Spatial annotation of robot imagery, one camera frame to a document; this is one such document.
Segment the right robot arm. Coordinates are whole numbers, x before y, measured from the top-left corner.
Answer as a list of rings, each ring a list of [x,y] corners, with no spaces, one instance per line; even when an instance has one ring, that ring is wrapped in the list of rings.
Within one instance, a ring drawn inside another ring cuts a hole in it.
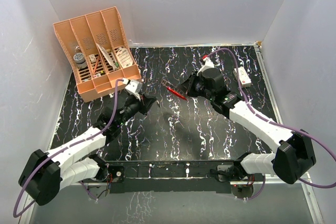
[[[247,152],[234,160],[230,168],[232,177],[247,180],[252,174],[269,174],[293,184],[316,164],[309,137],[276,126],[272,119],[260,119],[261,113],[251,112],[241,96],[226,87],[218,69],[206,69],[201,74],[193,72],[177,88],[184,96],[206,98],[217,113],[242,125],[272,150],[270,154]]]

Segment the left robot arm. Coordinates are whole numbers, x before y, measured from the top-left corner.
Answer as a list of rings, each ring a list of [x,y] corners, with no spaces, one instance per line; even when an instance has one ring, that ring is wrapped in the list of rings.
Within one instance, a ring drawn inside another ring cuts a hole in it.
[[[98,182],[108,177],[105,161],[94,151],[112,142],[122,126],[137,113],[147,114],[157,98],[129,95],[123,106],[107,106],[95,124],[77,138],[43,152],[34,151],[19,178],[19,185],[40,206],[51,202],[60,190],[85,179]]]

